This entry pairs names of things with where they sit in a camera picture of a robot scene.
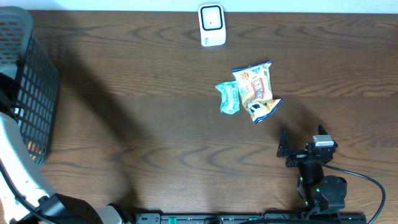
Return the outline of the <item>green wet wipes pack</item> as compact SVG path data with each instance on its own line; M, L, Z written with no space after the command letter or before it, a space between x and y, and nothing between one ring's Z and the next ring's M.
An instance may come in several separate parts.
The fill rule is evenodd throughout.
M215 88L221 93L220 111L222 113L235 114L240 110L237 81L220 83Z

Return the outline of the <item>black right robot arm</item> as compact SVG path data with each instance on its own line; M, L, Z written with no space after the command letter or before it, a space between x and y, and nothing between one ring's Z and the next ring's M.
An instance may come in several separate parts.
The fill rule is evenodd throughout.
M284 128L280 130L277 157L285 159L285 166L298 168L298 189L310 211L337 212L345 208L347 183L342 177L325 175L323 166L333 160L338 145L319 125L318 134L304 149L292 149Z

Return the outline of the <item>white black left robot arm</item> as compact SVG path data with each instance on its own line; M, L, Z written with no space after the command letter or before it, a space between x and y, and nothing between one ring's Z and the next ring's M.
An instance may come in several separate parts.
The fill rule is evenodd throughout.
M1 75L1 202L9 223L134 223L116 204L94 209L88 202L58 193L27 151L11 106L19 83Z

